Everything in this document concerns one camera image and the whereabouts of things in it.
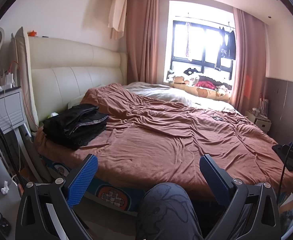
black cable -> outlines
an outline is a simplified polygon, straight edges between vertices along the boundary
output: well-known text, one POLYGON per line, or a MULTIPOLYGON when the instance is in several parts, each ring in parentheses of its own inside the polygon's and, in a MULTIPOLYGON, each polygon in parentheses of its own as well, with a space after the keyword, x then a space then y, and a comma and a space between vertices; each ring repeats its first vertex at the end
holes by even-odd
POLYGON ((9 149, 9 146, 8 146, 8 143, 5 139, 5 135, 3 134, 3 131, 1 130, 0 128, 0 140, 2 141, 2 144, 5 148, 5 151, 6 151, 6 154, 8 155, 8 158, 9 158, 9 161, 13 167, 13 170, 15 172, 15 174, 17 175, 17 179, 19 181, 19 183, 21 184, 22 188, 24 189, 25 188, 25 185, 24 185, 24 181, 19 173, 19 170, 17 169, 17 167, 15 166, 15 163, 13 161, 13 158, 12 158, 12 155, 10 153, 10 149, 9 149))
POLYGON ((289 155, 292 147, 293 147, 293 143, 291 144, 290 148, 288 149, 287 155, 285 157, 285 161, 284 161, 284 165, 283 165, 283 170, 282 170, 282 175, 281 175, 280 184, 279 184, 278 196, 276 198, 276 204, 277 205, 279 204, 279 199, 280 199, 280 194, 281 194, 281 187, 282 187, 282 181, 283 181, 284 172, 285 172, 285 166, 286 166, 286 163, 288 161, 288 155, 289 155))

patterned pants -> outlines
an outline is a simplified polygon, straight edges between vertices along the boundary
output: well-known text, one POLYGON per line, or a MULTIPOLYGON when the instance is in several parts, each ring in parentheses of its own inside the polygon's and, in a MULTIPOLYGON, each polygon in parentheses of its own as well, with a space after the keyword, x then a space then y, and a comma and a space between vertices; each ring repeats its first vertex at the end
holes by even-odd
MULTIPOLYGON (((231 239, 237 238, 247 215, 248 208, 245 207, 231 239)), ((189 196, 174 183, 160 183, 146 193, 136 230, 136 240, 203 240, 189 196)))

silver bolt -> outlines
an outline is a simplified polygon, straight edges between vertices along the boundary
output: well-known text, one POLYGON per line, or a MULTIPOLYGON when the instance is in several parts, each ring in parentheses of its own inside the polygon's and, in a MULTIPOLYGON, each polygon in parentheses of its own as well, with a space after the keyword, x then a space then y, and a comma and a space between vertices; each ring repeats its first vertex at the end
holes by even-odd
POLYGON ((27 187, 32 187, 32 186, 33 186, 33 182, 30 181, 27 183, 27 187))
POLYGON ((270 187, 271 187, 271 184, 268 183, 268 182, 265 182, 265 183, 264 183, 264 187, 266 187, 266 188, 270 188, 270 187))
POLYGON ((240 179, 234 179, 234 183, 236 185, 241 185, 242 184, 242 180, 240 180, 240 179))
POLYGON ((55 183, 56 184, 61 184, 63 182, 63 178, 57 178, 56 180, 55 180, 55 183))

floor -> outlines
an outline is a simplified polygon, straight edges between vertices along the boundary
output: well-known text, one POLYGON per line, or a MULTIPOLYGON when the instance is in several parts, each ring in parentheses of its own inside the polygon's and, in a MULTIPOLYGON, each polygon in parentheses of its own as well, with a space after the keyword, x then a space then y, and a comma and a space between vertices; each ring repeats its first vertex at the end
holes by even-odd
POLYGON ((94 240, 134 240, 136 217, 108 208, 83 197, 73 207, 77 215, 89 227, 88 233, 94 240))

window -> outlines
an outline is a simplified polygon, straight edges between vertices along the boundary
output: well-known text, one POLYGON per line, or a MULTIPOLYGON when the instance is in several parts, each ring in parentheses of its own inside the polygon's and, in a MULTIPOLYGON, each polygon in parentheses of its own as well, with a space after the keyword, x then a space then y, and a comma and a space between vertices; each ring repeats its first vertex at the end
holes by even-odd
MULTIPOLYGON (((187 30, 186 22, 173 21, 170 69, 175 73, 181 73, 188 68, 195 68, 219 81, 231 80, 233 60, 226 58, 218 60, 218 52, 223 40, 220 29, 191 23, 189 35, 187 30)), ((225 35, 225 42, 228 43, 227 35, 225 35)))

